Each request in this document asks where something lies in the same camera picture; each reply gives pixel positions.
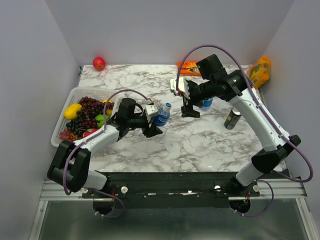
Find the blue white bottle cap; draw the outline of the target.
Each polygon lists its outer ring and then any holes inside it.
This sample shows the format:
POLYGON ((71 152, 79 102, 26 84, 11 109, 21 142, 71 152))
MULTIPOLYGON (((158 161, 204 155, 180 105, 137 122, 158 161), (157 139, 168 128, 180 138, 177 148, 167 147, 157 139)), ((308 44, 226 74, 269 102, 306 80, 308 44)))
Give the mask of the blue white bottle cap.
POLYGON ((171 105, 170 103, 168 103, 168 102, 167 102, 167 103, 165 104, 165 106, 164 106, 164 107, 165 107, 166 109, 169 109, 169 110, 170 110, 170 109, 171 109, 171 107, 172 107, 172 105, 171 105))

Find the clear bottle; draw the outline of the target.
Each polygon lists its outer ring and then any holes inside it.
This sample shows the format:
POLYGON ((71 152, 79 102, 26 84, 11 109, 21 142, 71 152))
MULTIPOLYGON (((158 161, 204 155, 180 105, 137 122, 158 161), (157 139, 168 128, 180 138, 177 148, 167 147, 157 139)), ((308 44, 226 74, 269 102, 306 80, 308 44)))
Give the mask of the clear bottle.
POLYGON ((153 121, 156 122, 157 127, 163 127, 168 122, 168 119, 170 118, 170 110, 166 109, 163 105, 158 109, 159 115, 153 118, 153 121))
POLYGON ((205 100, 202 101, 202 110, 203 111, 208 111, 212 105, 213 98, 206 98, 205 100))

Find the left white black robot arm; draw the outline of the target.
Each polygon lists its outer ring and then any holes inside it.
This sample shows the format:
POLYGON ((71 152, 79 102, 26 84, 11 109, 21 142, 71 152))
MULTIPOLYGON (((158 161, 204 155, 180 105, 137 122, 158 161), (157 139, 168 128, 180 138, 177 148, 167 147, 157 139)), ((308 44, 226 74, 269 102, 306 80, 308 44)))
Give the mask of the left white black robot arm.
POLYGON ((159 114, 157 106, 154 103, 147 104, 141 114, 135 113, 137 106, 134 99, 124 98, 106 126, 81 140, 62 141, 57 147, 47 177, 66 188, 67 194, 81 189, 93 189, 99 197, 107 197, 111 185, 106 175, 89 169, 91 158, 121 140, 131 130, 141 129, 147 138, 162 134, 153 121, 159 114))

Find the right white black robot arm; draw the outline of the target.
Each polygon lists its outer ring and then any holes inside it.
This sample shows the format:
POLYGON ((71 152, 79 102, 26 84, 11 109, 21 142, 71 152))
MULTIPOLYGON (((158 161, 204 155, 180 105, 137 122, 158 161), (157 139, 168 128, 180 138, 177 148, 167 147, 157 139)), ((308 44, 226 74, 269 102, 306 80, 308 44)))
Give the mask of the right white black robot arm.
POLYGON ((236 196, 241 196, 247 192, 249 184, 262 175, 269 174, 296 150, 301 139, 280 127, 259 99, 241 68, 227 73, 215 54, 197 62, 196 65, 203 83, 197 84, 183 77, 178 77, 172 82, 172 90, 183 99, 182 116, 199 118, 199 112, 193 107, 205 99, 218 97, 240 112, 261 143, 262 149, 230 183, 230 191, 236 196))

